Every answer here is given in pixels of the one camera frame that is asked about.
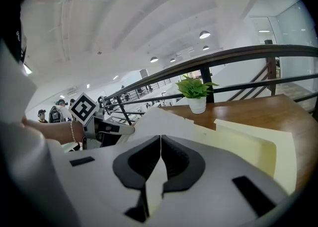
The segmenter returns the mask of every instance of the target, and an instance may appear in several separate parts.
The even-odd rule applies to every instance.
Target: potted plant
[[[205,111],[207,95],[212,92],[209,86],[218,86],[213,82],[202,83],[200,79],[193,79],[185,76],[185,80],[176,83],[179,91],[187,98],[191,111],[194,114],[201,114]]]

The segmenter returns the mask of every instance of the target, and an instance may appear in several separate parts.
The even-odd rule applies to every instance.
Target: bracelet
[[[75,140],[75,136],[74,136],[74,132],[73,132],[73,120],[71,121],[71,132],[72,132],[72,136],[73,136],[73,141],[78,143],[76,140]]]

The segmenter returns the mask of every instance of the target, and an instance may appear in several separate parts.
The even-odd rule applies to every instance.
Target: black metal railing
[[[167,80],[171,83],[170,78],[182,75],[185,73],[193,72],[200,70],[201,78],[204,83],[211,82],[211,74],[209,67],[246,61],[246,60],[253,60],[253,59],[261,59],[261,58],[275,58],[275,57],[318,57],[318,48],[315,47],[308,47],[302,45],[257,45],[257,46],[248,46],[242,48],[236,48],[226,51],[220,51],[217,53],[205,55],[196,59],[192,59],[180,64],[177,64],[173,67],[165,69],[159,73],[156,73],[152,76],[146,77],[136,83],[133,83],[122,90],[112,94],[111,96],[105,97],[105,100],[110,100],[111,103],[105,106],[105,109],[109,113],[121,113],[124,115],[123,117],[117,117],[125,122],[127,121],[129,125],[132,124],[132,120],[129,119],[128,115],[136,115],[134,112],[126,112],[124,106],[127,104],[135,104],[135,103],[142,103],[142,102],[157,102],[163,101],[166,99],[174,99],[174,98],[181,98],[183,97],[182,94],[174,94],[174,95],[166,95],[161,97],[155,98],[147,98],[142,99],[142,94],[140,93],[140,89],[142,91],[147,90],[147,87],[151,85],[153,90],[156,88],[156,84],[158,88],[164,84],[166,84]],[[210,87],[210,90],[213,90],[207,97],[207,103],[214,102],[214,94],[233,91],[233,90],[240,90],[240,89],[247,89],[247,88],[256,88],[256,87],[265,87],[269,85],[276,85],[282,84],[292,81],[300,81],[306,79],[317,78],[318,73],[310,74],[310,75],[303,75],[303,76],[293,76],[293,77],[285,77],[285,78],[276,78],[276,79],[266,79],[262,81],[254,81],[249,83],[237,84],[237,85],[230,85],[215,88],[213,90]],[[317,97],[317,93],[313,93],[311,95],[306,95],[304,97],[299,97],[295,99],[296,102],[307,100],[313,97]],[[313,116],[318,120],[318,101],[316,102],[316,106],[314,110],[311,110]],[[138,112],[138,115],[143,115],[144,112]]]

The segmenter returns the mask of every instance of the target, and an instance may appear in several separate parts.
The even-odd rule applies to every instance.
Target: ceiling light
[[[28,66],[24,65],[24,69],[25,69],[26,74],[32,73],[32,71],[30,70],[30,68]]]
[[[200,33],[200,39],[204,39],[204,38],[207,38],[209,37],[211,34],[208,32],[208,31],[202,31]]]
[[[156,57],[152,57],[150,59],[150,63],[154,63],[154,62],[157,62],[157,61],[158,61],[158,58],[156,58]]]

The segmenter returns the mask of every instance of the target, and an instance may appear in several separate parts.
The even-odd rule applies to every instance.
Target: wooden desk surface
[[[214,120],[222,119],[292,133],[297,159],[296,189],[306,184],[316,166],[318,123],[285,95],[209,103],[202,114],[193,114],[188,105],[161,108],[213,130]]]

